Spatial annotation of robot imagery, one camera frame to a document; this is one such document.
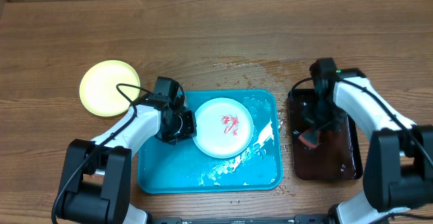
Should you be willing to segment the yellow plate with red stain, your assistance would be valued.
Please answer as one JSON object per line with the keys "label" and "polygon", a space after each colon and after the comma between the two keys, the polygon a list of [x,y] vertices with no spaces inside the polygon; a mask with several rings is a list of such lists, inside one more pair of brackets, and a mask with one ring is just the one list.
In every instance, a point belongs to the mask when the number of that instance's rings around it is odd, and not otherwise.
{"label": "yellow plate with red stain", "polygon": [[82,105],[92,114],[111,117],[122,114],[129,102],[118,92],[117,84],[140,86],[135,69],[119,60],[106,60],[92,66],[79,86]]}

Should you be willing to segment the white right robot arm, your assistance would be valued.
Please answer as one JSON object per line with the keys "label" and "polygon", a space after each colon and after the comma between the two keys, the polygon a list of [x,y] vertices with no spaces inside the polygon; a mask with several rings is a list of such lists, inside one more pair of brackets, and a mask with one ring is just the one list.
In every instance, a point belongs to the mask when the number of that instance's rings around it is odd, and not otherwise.
{"label": "white right robot arm", "polygon": [[432,203],[432,126],[419,126],[398,113],[364,76],[315,75],[315,102],[305,108],[311,127],[299,135],[309,148],[352,118],[369,139],[363,190],[333,206],[328,223],[385,223]]}

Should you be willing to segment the light blue plate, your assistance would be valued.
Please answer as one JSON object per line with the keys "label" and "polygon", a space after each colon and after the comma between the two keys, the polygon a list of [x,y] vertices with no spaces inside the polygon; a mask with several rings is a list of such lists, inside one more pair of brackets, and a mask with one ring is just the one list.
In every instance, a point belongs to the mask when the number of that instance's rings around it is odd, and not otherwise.
{"label": "light blue plate", "polygon": [[234,99],[211,99],[196,110],[195,116],[197,133],[193,141],[208,156],[221,159],[237,156],[252,139],[252,116]]}

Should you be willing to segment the orange and black sponge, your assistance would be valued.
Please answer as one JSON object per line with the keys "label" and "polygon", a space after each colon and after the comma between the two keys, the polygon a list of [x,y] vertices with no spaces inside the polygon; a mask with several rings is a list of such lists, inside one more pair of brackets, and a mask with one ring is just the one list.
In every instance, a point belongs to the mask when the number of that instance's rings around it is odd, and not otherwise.
{"label": "orange and black sponge", "polygon": [[307,129],[298,137],[300,142],[310,149],[315,149],[319,145],[319,138],[320,132],[314,128]]}

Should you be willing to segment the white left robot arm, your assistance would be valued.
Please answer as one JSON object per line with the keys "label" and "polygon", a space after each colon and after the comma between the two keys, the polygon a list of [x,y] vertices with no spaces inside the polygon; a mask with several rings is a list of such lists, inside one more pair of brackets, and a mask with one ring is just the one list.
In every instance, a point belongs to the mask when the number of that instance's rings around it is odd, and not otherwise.
{"label": "white left robot arm", "polygon": [[147,223],[131,204],[134,155],[151,137],[175,145],[196,135],[196,118],[173,97],[144,95],[111,129],[91,141],[75,139],[66,151],[51,220],[76,223]]}

